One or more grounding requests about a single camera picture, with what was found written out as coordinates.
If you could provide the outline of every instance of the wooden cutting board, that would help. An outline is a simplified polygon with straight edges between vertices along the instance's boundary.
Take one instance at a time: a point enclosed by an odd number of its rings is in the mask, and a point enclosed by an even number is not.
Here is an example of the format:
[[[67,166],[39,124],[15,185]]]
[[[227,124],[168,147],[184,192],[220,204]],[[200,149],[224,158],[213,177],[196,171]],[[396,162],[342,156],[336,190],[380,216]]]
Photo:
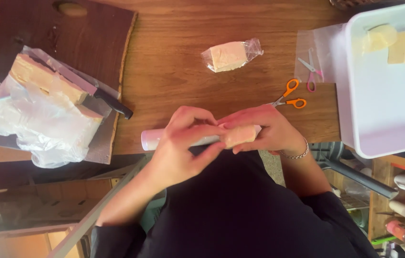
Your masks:
[[[121,92],[124,59],[137,13],[77,0],[0,0],[0,83],[24,45],[40,48],[57,60]],[[112,111],[92,139],[85,160],[109,164],[119,118]],[[16,136],[0,136],[0,146],[18,148]]]

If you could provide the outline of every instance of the pink scissors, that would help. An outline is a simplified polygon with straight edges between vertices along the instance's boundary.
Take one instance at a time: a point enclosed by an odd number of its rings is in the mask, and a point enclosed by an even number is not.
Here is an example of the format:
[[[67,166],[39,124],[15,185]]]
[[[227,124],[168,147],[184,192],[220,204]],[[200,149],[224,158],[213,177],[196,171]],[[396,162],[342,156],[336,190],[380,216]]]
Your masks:
[[[309,79],[308,79],[308,83],[306,83],[306,86],[308,88],[308,91],[310,92],[314,92],[316,91],[316,80],[314,78],[314,73],[317,73],[318,75],[320,75],[320,77],[322,77],[322,79],[324,78],[324,75],[322,73],[321,70],[316,70],[314,68],[314,62],[313,62],[313,55],[312,55],[312,51],[314,51],[313,48],[310,48],[308,50],[309,52],[309,63],[307,63],[306,61],[304,61],[303,59],[298,57],[298,61],[300,61],[307,69],[309,69],[309,71],[311,71],[311,73],[309,74]],[[309,88],[309,83],[313,83],[314,84],[314,88],[313,90],[311,90],[311,88]]]

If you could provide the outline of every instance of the bracelet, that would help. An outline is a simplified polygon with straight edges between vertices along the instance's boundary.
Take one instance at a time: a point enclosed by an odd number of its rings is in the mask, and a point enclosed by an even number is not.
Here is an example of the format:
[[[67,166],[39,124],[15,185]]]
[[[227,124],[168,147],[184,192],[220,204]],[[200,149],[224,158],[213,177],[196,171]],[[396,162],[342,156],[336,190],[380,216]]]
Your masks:
[[[279,151],[280,154],[282,154],[283,156],[285,156],[287,158],[291,158],[291,159],[297,159],[297,158],[302,158],[302,157],[306,156],[309,152],[309,144],[308,144],[308,141],[306,140],[306,138],[303,138],[303,139],[304,139],[304,142],[306,143],[306,150],[304,151],[303,154],[301,154],[299,156],[289,156],[289,155],[284,154],[282,151]]]

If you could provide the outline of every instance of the black sleeve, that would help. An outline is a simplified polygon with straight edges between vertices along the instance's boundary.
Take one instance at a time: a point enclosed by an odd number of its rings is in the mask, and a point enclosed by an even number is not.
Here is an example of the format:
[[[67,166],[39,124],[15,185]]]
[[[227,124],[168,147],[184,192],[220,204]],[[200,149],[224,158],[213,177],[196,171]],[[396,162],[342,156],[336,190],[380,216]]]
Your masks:
[[[354,247],[359,257],[378,258],[368,238],[355,224],[341,200],[332,192],[301,198],[304,204],[311,207],[321,220],[330,223],[344,236]]]
[[[138,224],[95,226],[91,234],[91,258],[135,258],[146,234]]]

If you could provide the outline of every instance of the person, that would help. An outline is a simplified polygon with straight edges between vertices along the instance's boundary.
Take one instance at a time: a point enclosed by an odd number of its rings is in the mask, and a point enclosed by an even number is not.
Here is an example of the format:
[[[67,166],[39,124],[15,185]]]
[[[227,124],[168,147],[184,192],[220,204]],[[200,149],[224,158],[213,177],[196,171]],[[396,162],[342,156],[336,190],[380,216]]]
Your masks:
[[[252,124],[262,126],[253,142],[190,148]],[[269,177],[257,150],[280,154],[287,188]],[[165,205],[145,234],[138,222],[164,189]],[[91,248],[94,258],[378,257],[306,140],[272,105],[218,121],[204,109],[177,109],[151,161],[101,211]]]

